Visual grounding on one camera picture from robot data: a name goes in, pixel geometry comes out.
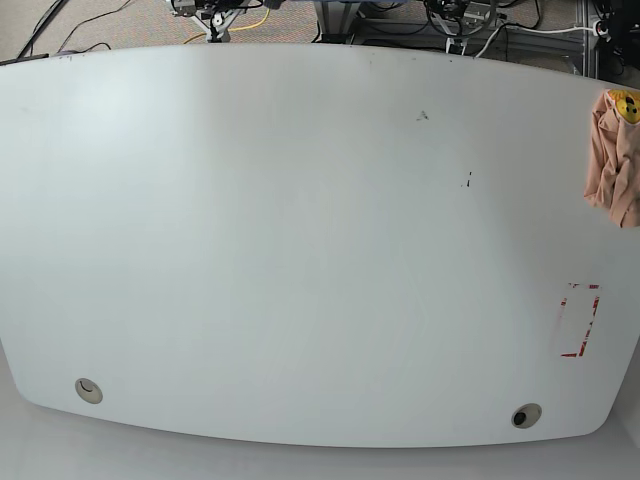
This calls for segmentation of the peach t-shirt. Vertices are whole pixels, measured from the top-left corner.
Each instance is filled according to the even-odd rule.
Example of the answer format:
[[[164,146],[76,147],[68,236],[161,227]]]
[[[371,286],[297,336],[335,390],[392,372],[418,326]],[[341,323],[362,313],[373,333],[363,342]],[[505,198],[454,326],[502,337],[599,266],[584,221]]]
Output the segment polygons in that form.
[[[607,89],[591,112],[584,199],[620,228],[639,225],[639,92]]]

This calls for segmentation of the red tape rectangle marking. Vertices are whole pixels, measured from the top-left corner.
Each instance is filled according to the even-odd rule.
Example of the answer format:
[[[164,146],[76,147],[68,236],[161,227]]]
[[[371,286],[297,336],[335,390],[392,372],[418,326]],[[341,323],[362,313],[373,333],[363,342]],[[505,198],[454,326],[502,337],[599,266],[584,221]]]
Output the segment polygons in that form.
[[[601,297],[598,284],[570,283],[563,295],[554,336],[554,349],[561,358],[584,355]]]

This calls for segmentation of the left table grommet hole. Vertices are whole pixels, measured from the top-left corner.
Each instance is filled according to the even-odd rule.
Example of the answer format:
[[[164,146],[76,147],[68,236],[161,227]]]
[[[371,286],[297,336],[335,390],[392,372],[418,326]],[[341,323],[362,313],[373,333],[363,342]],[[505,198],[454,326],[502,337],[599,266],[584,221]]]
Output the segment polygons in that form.
[[[90,379],[79,378],[75,381],[75,390],[78,396],[85,402],[97,405],[103,400],[103,393],[100,387]]]

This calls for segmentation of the table grommet hole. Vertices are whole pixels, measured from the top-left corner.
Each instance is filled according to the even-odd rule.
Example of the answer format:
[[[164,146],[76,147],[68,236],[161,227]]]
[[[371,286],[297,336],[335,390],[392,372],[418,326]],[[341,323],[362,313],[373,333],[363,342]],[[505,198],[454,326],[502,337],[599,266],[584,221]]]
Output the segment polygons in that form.
[[[100,387],[90,379],[79,378],[75,381],[75,390],[78,396],[85,402],[97,405],[103,400],[103,393]]]
[[[542,415],[542,407],[529,403],[519,407],[511,417],[511,424],[517,429],[528,429],[535,425]]]

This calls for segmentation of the right table grommet hole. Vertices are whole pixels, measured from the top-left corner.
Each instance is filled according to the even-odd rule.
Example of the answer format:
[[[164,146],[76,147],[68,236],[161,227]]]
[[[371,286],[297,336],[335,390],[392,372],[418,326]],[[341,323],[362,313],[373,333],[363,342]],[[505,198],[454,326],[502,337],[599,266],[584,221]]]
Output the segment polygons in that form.
[[[511,424],[517,429],[528,429],[535,425],[542,415],[542,407],[529,403],[519,407],[511,417]]]

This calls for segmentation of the aluminium frame stand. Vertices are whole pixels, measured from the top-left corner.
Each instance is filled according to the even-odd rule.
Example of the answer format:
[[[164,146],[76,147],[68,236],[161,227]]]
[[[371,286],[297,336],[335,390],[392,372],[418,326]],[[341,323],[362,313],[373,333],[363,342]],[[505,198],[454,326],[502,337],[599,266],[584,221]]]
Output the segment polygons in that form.
[[[445,37],[427,22],[425,1],[319,1],[314,4],[322,43],[380,46],[446,53]],[[570,72],[597,78],[599,19],[589,1],[571,1],[569,17],[551,21],[544,1],[498,1],[497,16],[467,40],[463,56],[506,62],[546,56]]]

